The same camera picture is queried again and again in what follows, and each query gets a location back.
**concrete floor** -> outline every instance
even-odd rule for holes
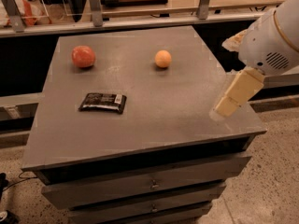
[[[180,224],[299,223],[299,98],[290,95],[255,102],[253,107],[268,129],[250,145],[253,158],[240,176],[226,181],[226,190],[207,215]],[[0,172],[10,183],[19,181],[26,139],[0,139]],[[42,186],[31,179],[8,189],[0,210],[18,215],[21,224],[69,223],[67,213],[40,194]]]

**robotic hand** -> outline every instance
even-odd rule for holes
[[[261,16],[245,32],[238,52],[246,67],[214,108],[223,117],[231,116],[260,91],[265,76],[299,65],[299,0],[287,0]]]

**red apple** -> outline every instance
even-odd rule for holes
[[[79,68],[86,68],[94,65],[95,54],[88,46],[77,46],[72,51],[73,64]]]

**cable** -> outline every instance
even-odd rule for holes
[[[30,180],[30,179],[35,179],[35,178],[37,178],[37,176],[30,176],[30,177],[29,177],[29,176],[28,176],[28,177],[23,177],[23,176],[21,176],[21,175],[23,175],[23,174],[26,173],[26,172],[28,172],[28,171],[21,172],[21,173],[19,174],[18,178],[22,179],[21,181],[18,181],[18,182],[16,182],[16,183],[13,183],[13,184],[11,184],[11,185],[8,185],[5,189],[3,189],[2,192],[5,192],[7,189],[10,189],[11,187],[13,187],[13,186],[15,186],[15,185],[17,185],[17,184],[19,184],[19,183],[21,183],[21,182],[24,182],[24,181],[27,181],[27,180]]]

